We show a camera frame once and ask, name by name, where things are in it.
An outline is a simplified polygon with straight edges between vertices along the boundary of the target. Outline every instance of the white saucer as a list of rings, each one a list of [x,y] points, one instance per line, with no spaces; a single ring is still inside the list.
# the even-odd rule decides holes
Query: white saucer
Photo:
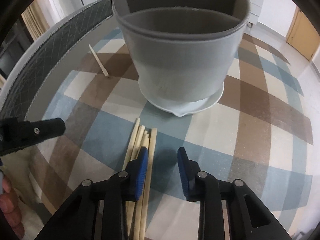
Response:
[[[205,98],[196,102],[190,102],[190,103],[176,102],[176,101],[155,97],[148,91],[148,89],[146,89],[143,85],[141,85],[140,82],[139,82],[139,88],[143,96],[155,107],[163,111],[172,113],[177,117],[182,117],[186,114],[195,114],[200,111],[206,110],[209,107],[213,106],[215,103],[217,103],[219,99],[222,97],[223,90],[224,90],[224,83],[222,83],[222,86],[212,96],[209,96],[208,98]]]

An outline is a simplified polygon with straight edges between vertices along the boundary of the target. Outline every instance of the bundle of wooden sticks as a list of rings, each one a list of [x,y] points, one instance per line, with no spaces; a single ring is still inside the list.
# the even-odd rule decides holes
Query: bundle of wooden sticks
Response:
[[[142,146],[148,148],[148,168],[146,179],[144,182],[143,193],[137,202],[127,201],[127,227],[130,240],[144,240],[148,201],[151,184],[151,173],[153,164],[153,155],[156,146],[157,129],[152,128],[150,136],[145,130],[145,127],[140,124],[140,118],[137,119],[133,131],[130,137],[127,153],[125,155],[124,164],[122,169],[124,170],[129,161],[132,161],[138,157],[138,153]]]

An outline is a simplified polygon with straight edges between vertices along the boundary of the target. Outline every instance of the doorway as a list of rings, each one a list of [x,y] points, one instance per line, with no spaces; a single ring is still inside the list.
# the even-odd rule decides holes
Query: doorway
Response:
[[[303,12],[297,8],[288,35],[287,43],[311,61],[319,47],[320,36]]]

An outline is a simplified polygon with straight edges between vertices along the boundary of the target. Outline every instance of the finger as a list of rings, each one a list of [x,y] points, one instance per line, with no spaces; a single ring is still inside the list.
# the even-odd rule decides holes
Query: finger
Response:
[[[23,238],[23,236],[24,236],[24,227],[23,227],[22,223],[20,223],[16,227],[12,228],[12,230],[15,232],[15,234],[17,235],[17,237],[19,239]]]
[[[18,206],[18,197],[14,190],[0,195],[0,208],[3,213],[11,213]]]
[[[22,215],[19,207],[16,207],[16,209],[9,214],[4,214],[4,216],[12,228],[21,223]]]
[[[11,185],[11,182],[7,176],[4,176],[2,179],[2,187],[6,193],[10,193],[10,191],[12,189],[12,185]]]

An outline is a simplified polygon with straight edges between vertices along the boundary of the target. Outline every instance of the plaid tablecloth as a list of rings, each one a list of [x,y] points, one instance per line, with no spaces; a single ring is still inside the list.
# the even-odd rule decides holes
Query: plaid tablecloth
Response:
[[[34,147],[31,180],[53,213],[84,179],[100,181],[121,170],[136,118],[158,128],[146,237],[196,239],[198,203],[183,196],[177,149],[217,179],[243,179],[293,234],[308,202],[313,137],[303,92],[290,63],[268,44],[244,35],[220,101],[175,117],[141,94],[138,74],[119,29],[60,86],[44,119],[60,117],[65,135]]]

